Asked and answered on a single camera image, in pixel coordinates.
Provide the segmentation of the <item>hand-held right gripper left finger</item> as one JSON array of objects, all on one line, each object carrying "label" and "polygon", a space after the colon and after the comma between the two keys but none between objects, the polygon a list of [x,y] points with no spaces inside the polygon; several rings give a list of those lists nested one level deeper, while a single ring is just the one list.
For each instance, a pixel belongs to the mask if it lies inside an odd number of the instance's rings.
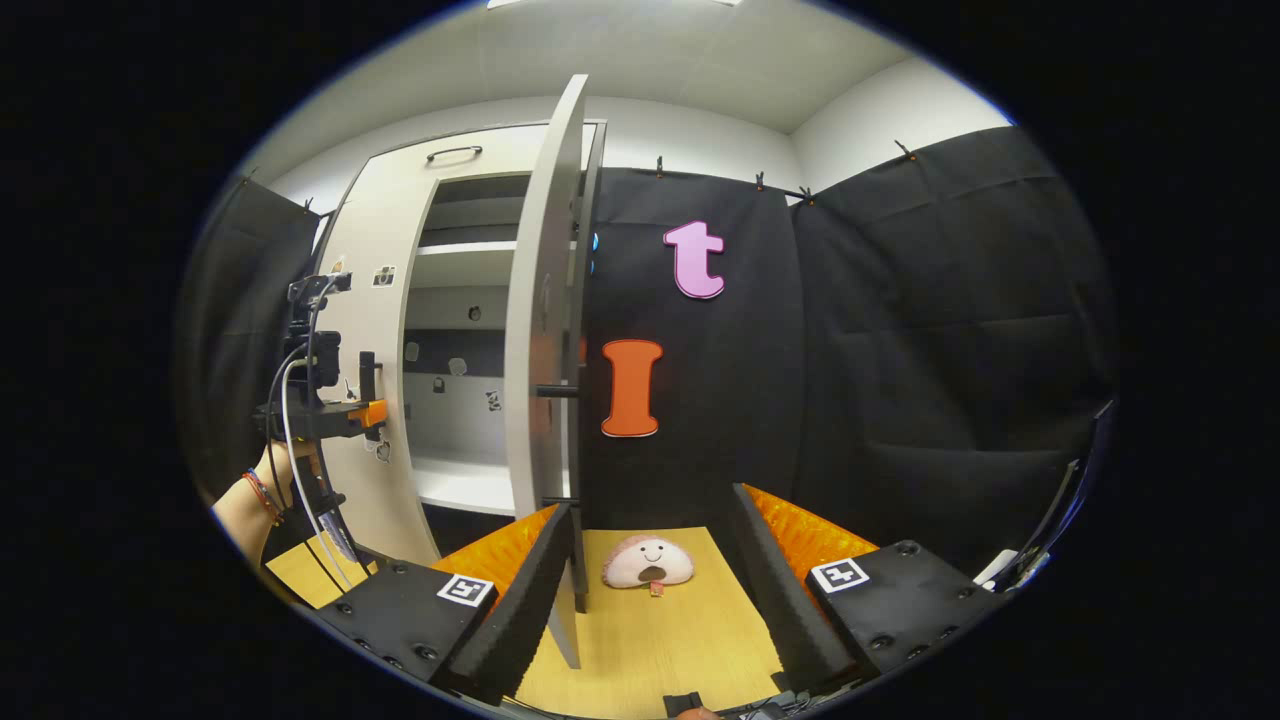
[{"label": "hand-held right gripper left finger", "polygon": [[315,621],[415,685],[497,706],[534,660],[573,536],[570,505],[552,503],[434,568],[390,560]]}]

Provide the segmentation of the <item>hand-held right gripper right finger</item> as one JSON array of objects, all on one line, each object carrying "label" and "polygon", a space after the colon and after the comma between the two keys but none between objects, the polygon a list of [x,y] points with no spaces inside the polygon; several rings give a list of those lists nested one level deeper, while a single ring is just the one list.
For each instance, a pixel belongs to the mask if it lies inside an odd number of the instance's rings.
[{"label": "hand-held right gripper right finger", "polygon": [[900,673],[1011,598],[915,541],[874,547],[744,483],[733,486],[733,529],[794,691],[827,692]]}]

